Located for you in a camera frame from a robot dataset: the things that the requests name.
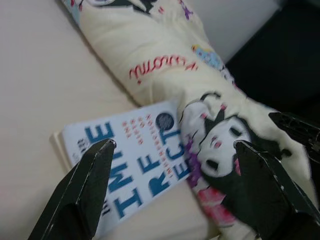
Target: white book cover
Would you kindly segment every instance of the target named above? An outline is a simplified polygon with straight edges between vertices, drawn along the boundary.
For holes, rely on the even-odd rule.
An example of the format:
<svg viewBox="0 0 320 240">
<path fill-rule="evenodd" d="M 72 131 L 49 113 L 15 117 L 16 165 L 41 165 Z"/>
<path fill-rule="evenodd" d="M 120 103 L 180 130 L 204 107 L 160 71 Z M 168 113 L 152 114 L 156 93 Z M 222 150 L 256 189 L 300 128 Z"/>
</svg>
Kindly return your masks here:
<svg viewBox="0 0 320 240">
<path fill-rule="evenodd" d="M 171 101 L 73 123 L 61 133 L 71 167 L 92 144 L 107 138 L 117 144 L 96 239 L 189 176 Z"/>
</svg>

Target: black object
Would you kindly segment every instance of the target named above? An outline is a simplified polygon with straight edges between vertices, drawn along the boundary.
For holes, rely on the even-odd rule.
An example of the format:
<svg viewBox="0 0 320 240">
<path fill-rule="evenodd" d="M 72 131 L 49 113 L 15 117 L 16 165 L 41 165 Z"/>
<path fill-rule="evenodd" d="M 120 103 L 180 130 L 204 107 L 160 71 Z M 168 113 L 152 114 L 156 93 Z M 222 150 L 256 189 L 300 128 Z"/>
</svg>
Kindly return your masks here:
<svg viewBox="0 0 320 240">
<path fill-rule="evenodd" d="M 90 240 L 96 234 L 116 142 L 92 145 L 55 188 L 29 240 Z"/>
<path fill-rule="evenodd" d="M 320 8 L 288 0 L 226 65 L 250 98 L 320 123 L 319 43 Z"/>
<path fill-rule="evenodd" d="M 280 161 L 246 141 L 236 141 L 241 180 L 262 240 L 319 240 L 320 214 Z"/>
<path fill-rule="evenodd" d="M 269 116 L 278 128 L 305 146 L 317 196 L 320 199 L 320 126 L 287 112 L 272 112 Z"/>
</svg>

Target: cartoon face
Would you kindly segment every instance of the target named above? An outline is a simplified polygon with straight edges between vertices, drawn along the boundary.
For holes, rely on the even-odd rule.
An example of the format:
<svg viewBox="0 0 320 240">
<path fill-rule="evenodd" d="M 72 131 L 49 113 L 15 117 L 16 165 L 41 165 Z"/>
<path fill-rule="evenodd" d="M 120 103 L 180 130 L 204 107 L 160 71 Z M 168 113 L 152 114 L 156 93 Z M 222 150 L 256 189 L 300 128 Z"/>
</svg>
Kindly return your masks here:
<svg viewBox="0 0 320 240">
<path fill-rule="evenodd" d="M 210 177 L 223 177 L 234 169 L 234 142 L 251 141 L 246 126 L 236 117 L 227 118 L 210 130 L 200 143 L 198 160 L 201 170 Z"/>
</svg>

